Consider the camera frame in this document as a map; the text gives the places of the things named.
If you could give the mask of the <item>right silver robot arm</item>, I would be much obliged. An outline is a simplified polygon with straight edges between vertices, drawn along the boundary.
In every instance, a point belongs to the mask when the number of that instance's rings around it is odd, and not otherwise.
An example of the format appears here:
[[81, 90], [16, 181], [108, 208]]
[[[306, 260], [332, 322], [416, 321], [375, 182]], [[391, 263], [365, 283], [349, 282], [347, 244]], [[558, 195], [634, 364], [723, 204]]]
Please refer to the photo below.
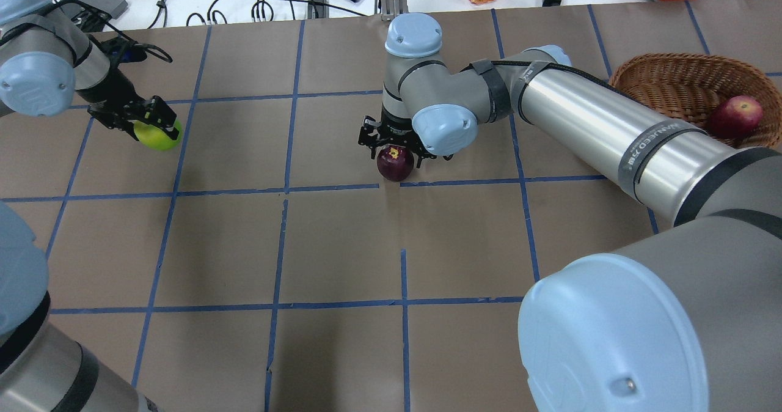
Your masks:
[[458, 74], [424, 13], [393, 19], [382, 114], [359, 144], [455, 155], [516, 114], [673, 225], [526, 293], [517, 339], [539, 411], [779, 411], [780, 153], [734, 149], [571, 67], [556, 45]]

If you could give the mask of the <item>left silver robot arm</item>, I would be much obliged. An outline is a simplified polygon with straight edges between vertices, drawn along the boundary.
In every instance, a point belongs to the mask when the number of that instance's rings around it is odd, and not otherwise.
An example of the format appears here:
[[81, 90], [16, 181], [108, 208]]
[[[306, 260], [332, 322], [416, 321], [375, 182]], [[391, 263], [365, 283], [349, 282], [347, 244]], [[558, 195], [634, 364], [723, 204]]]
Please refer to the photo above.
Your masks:
[[[93, 119], [153, 149], [179, 144], [183, 128], [158, 95], [140, 97], [120, 71], [128, 54], [172, 58], [123, 31], [99, 42], [62, 8], [82, 0], [2, 0], [2, 115], [52, 117], [74, 95]], [[50, 322], [49, 268], [30, 226], [2, 205], [3, 411], [160, 411], [86, 346]]]

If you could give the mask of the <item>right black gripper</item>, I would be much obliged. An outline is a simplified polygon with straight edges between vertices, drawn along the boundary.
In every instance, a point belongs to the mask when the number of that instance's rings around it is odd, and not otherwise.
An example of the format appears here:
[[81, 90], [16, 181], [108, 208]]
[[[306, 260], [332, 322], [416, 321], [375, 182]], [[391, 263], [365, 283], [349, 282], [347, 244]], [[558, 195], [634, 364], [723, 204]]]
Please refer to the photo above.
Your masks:
[[413, 130], [412, 120], [396, 116], [382, 115], [380, 120], [375, 120], [366, 115], [359, 130], [358, 144], [368, 147], [372, 160], [386, 145], [401, 145], [413, 153], [416, 169], [420, 169], [424, 160], [437, 158], [425, 148], [420, 136]]

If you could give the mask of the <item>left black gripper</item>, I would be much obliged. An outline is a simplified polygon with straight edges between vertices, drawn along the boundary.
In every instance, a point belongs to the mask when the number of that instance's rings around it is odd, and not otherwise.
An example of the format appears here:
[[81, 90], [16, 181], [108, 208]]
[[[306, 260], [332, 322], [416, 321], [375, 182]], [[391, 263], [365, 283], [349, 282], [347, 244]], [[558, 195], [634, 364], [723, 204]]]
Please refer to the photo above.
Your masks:
[[167, 102], [154, 95], [140, 97], [132, 84], [96, 84], [87, 89], [87, 113], [109, 130], [120, 130], [139, 140], [136, 122], [161, 131], [168, 139], [180, 137], [178, 116]]

